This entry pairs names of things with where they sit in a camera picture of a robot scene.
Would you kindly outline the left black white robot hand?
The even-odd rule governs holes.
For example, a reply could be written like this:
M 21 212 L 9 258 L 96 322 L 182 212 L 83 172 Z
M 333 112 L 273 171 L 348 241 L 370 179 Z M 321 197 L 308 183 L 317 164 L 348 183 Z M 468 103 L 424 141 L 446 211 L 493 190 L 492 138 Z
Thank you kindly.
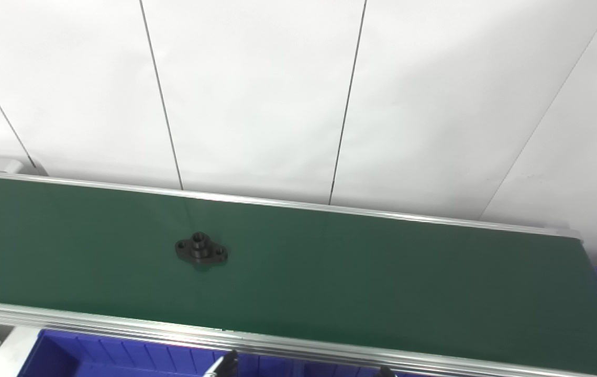
M 238 352 L 234 349 L 217 358 L 203 377 L 232 377 L 238 375 Z

